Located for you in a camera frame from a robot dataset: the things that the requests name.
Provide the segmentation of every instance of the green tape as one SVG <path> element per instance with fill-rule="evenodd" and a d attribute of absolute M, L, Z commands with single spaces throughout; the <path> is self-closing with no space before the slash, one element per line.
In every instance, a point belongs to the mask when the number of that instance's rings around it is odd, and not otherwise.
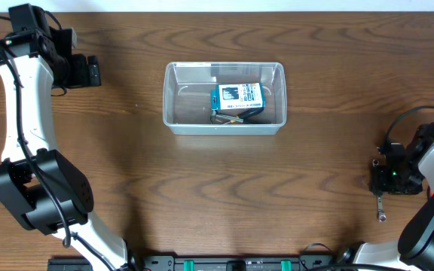
<path fill-rule="evenodd" d="M 184 271 L 194 271 L 194 261 L 184 260 Z"/>
<path fill-rule="evenodd" d="M 282 271 L 291 271 L 291 261 L 290 260 L 282 260 L 280 262 L 280 266 L 282 267 Z"/>

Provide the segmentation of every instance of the white label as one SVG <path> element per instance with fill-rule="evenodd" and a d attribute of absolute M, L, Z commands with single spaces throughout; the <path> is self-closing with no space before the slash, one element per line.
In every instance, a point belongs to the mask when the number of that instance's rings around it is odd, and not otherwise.
<path fill-rule="evenodd" d="M 259 83 L 219 85 L 220 108 L 260 108 L 262 92 Z"/>

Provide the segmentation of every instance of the plastic bin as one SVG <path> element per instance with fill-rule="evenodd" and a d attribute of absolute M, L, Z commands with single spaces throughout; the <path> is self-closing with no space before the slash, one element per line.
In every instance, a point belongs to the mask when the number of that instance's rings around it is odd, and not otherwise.
<path fill-rule="evenodd" d="M 263 124 L 211 123 L 210 91 L 246 83 L 262 84 L 265 109 L 250 120 Z M 277 62 L 171 62 L 165 71 L 164 123 L 178 135 L 273 135 L 286 123 L 286 105 L 284 68 Z"/>

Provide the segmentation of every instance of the white wall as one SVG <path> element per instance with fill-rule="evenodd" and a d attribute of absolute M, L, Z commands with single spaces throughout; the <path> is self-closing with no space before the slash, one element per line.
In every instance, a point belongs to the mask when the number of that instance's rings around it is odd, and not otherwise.
<path fill-rule="evenodd" d="M 0 12 L 30 2 L 73 11 L 434 11 L 434 0 L 0 0 Z"/>

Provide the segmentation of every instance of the wooden table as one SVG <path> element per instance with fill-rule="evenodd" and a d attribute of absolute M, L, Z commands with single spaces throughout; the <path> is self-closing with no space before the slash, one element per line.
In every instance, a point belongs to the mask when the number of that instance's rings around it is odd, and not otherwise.
<path fill-rule="evenodd" d="M 90 180 L 95 209 L 140 253 L 297 254 L 397 239 L 426 196 L 384 196 L 369 167 L 403 111 L 434 105 L 434 13 L 57 14 L 102 86 L 52 101 L 61 152 Z M 0 38 L 10 32 L 0 21 Z M 281 62 L 288 120 L 275 136 L 175 136 L 162 121 L 172 61 Z M 408 144 L 433 111 L 403 121 Z M 0 156 L 5 96 L 0 78 Z M 0 270 L 76 255 L 25 231 L 0 203 Z"/>

